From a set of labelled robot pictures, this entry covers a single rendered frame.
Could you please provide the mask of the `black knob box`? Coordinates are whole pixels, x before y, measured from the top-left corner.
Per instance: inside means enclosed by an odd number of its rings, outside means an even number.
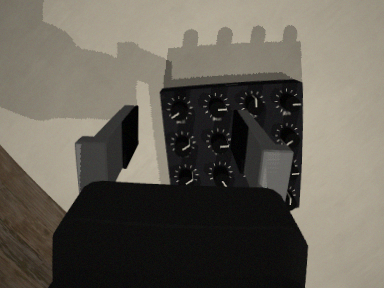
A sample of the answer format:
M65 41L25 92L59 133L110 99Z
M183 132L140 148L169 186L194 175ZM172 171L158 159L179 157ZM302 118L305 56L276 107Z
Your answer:
M287 144L294 152L285 203L289 211L299 208L303 82L162 88L160 100L170 185L249 187L230 148L233 111L247 110L275 144Z

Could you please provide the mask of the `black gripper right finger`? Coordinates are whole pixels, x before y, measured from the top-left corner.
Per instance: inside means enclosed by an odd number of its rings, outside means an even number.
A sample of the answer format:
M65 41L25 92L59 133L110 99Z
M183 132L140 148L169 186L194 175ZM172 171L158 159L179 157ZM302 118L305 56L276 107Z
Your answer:
M294 152L275 144L247 110L234 110L231 151L249 187L273 189L286 200Z

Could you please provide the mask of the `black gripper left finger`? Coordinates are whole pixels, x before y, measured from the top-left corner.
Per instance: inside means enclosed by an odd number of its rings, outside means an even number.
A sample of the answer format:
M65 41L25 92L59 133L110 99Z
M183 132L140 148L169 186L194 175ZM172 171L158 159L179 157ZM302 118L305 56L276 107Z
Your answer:
M95 136L75 142L79 194L96 181L116 181L138 146L138 105L124 105Z

